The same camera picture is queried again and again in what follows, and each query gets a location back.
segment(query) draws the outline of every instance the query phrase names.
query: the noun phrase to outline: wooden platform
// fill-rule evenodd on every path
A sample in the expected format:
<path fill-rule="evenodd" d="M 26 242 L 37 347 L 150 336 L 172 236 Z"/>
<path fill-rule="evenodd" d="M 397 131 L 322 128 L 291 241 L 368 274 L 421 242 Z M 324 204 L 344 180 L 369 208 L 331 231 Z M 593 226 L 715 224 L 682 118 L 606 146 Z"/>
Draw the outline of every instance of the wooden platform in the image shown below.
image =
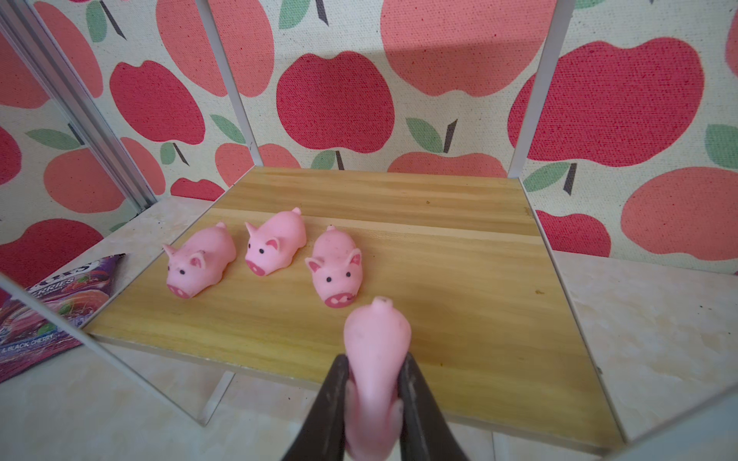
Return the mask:
<path fill-rule="evenodd" d="M 244 221 L 299 206 L 308 245 L 256 277 Z M 159 257 L 90 325 L 101 341 L 320 383 L 353 306 L 392 298 L 410 351 L 450 417 L 597 450 L 622 445 L 576 322 L 517 180 L 255 168 L 175 244 L 225 222 L 238 248 L 223 281 L 193 299 L 165 286 Z M 327 308 L 303 259 L 325 227 L 364 254 L 354 305 Z"/>

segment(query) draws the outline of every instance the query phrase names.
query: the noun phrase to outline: pink apple print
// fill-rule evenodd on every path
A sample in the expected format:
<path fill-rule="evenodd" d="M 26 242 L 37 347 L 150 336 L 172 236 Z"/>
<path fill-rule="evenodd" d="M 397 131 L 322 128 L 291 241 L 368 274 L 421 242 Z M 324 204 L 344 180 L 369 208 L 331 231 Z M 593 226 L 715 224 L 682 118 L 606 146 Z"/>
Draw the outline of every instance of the pink apple print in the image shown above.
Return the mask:
<path fill-rule="evenodd" d="M 625 203 L 623 233 L 651 253 L 738 257 L 738 173 L 689 167 L 656 176 Z"/>
<path fill-rule="evenodd" d="M 276 144 L 265 144 L 259 146 L 259 154 L 265 167 L 273 168 L 299 168 L 300 163 L 293 157 L 289 150 Z"/>
<path fill-rule="evenodd" d="M 385 0 L 382 43 L 390 66 L 429 96 L 489 96 L 533 61 L 556 0 Z"/>
<path fill-rule="evenodd" d="M 738 9 L 736 9 L 736 15 L 733 16 L 733 24 L 728 32 L 728 42 L 725 44 L 725 62 L 728 63 L 733 74 L 738 77 Z"/>
<path fill-rule="evenodd" d="M 161 195 L 167 191 L 167 180 L 164 178 L 164 172 L 159 166 L 154 156 L 151 155 L 145 147 L 138 141 L 131 138 L 120 138 L 125 149 L 131 154 L 136 166 L 141 170 L 141 174 L 151 186 L 151 190 L 157 195 Z"/>
<path fill-rule="evenodd" d="M 234 185 L 253 166 L 251 152 L 245 145 L 229 142 L 215 151 L 215 167 L 228 187 Z"/>
<path fill-rule="evenodd" d="M 2 34 L 0 63 L 3 63 L 3 72 L 0 72 L 0 104 L 35 109 L 49 100 L 49 95 Z"/>
<path fill-rule="evenodd" d="M 512 145 L 534 78 L 510 110 Z M 704 85 L 699 55 L 675 38 L 630 49 L 602 41 L 581 46 L 559 59 L 528 158 L 589 159 L 608 167 L 645 162 L 689 127 Z"/>
<path fill-rule="evenodd" d="M 610 256 L 610 234 L 605 226 L 589 215 L 554 216 L 536 210 L 551 248 L 560 252 Z"/>
<path fill-rule="evenodd" d="M 46 166 L 44 186 L 62 207 L 78 213 L 118 209 L 124 197 L 89 149 L 63 153 Z"/>
<path fill-rule="evenodd" d="M 103 93 L 103 73 L 82 32 L 57 7 L 43 1 L 37 1 L 33 7 L 38 11 L 38 15 L 49 28 L 92 97 L 99 97 Z"/>
<path fill-rule="evenodd" d="M 170 188 L 172 195 L 179 197 L 199 198 L 201 200 L 216 201 L 225 193 L 222 187 L 212 181 L 201 179 L 194 182 L 186 178 L 177 179 Z"/>
<path fill-rule="evenodd" d="M 155 142 L 200 144 L 205 121 L 195 98 L 169 69 L 152 60 L 118 63 L 110 76 L 118 111 L 141 136 Z"/>
<path fill-rule="evenodd" d="M 21 172 L 21 149 L 15 139 L 0 127 L 0 184 Z"/>
<path fill-rule="evenodd" d="M 300 56 L 279 79 L 277 113 L 287 134 L 308 149 L 376 152 L 395 125 L 387 82 L 352 51 L 328 60 Z"/>
<path fill-rule="evenodd" d="M 258 0 L 211 0 L 210 9 L 238 92 L 257 97 L 269 86 L 275 63 L 274 37 L 264 8 Z M 156 25 L 187 78 L 215 96 L 228 94 L 194 0 L 159 0 Z"/>
<path fill-rule="evenodd" d="M 0 245 L 0 271 L 21 286 L 31 286 L 102 239 L 98 231 L 78 221 L 39 221 L 18 240 Z M 0 304 L 7 298 L 0 290 Z"/>

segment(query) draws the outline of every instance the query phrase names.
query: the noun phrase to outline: snack bag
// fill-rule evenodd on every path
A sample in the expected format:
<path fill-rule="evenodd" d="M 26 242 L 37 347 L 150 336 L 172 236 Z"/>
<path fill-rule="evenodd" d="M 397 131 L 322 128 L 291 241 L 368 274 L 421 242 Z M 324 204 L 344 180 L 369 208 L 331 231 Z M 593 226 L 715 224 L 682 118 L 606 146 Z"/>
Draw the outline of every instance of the snack bag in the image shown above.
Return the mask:
<path fill-rule="evenodd" d="M 112 276 L 122 256 L 104 257 L 49 277 L 26 291 L 80 327 L 110 298 Z M 0 308 L 0 383 L 80 344 L 33 309 L 10 298 Z"/>

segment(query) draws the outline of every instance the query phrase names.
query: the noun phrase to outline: pink pig toy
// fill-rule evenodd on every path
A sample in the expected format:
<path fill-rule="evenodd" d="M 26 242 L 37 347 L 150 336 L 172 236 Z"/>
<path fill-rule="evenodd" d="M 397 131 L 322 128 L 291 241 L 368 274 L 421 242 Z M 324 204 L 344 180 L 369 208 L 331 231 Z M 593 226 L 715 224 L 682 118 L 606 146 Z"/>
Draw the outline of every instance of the pink pig toy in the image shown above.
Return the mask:
<path fill-rule="evenodd" d="M 384 461 L 402 430 L 397 377 L 410 348 L 410 323 L 376 297 L 346 319 L 343 344 L 351 377 L 346 382 L 346 451 L 355 461 Z"/>
<path fill-rule="evenodd" d="M 223 278 L 235 260 L 235 244 L 225 223 L 199 230 L 178 250 L 164 245 L 169 256 L 167 287 L 180 298 L 191 298 Z"/>
<path fill-rule="evenodd" d="M 305 258 L 313 273 L 313 286 L 330 308 L 344 308 L 354 302 L 362 284 L 362 251 L 351 236 L 328 226 L 315 240 L 313 256 Z"/>
<path fill-rule="evenodd" d="M 272 216 L 261 227 L 246 223 L 251 238 L 246 264 L 258 276 L 289 266 L 298 249 L 308 243 L 299 208 Z"/>

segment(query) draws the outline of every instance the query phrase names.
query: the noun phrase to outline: white tile floor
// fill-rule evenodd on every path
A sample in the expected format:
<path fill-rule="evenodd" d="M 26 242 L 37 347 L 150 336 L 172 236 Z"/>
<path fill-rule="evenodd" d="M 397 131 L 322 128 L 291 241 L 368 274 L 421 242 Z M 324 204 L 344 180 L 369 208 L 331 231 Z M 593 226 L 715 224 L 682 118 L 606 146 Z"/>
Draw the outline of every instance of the white tile floor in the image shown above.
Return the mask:
<path fill-rule="evenodd" d="M 121 268 L 121 280 L 128 282 L 158 254 L 159 242 L 171 242 L 208 205 L 180 198 L 160 202 L 68 266 L 125 252 L 135 240 L 139 250 Z M 142 246 L 142 235 L 154 244 Z M 738 381 L 738 278 L 579 254 L 556 252 L 555 258 L 628 438 Z M 111 349 L 192 414 L 222 374 Z M 236 375 L 203 429 L 79 347 L 0 384 L 1 458 L 279 460 L 314 395 Z M 471 460 L 596 459 L 451 427 Z M 692 459 L 736 459 L 736 439 L 716 440 Z M 391 459 L 399 459 L 397 450 Z"/>

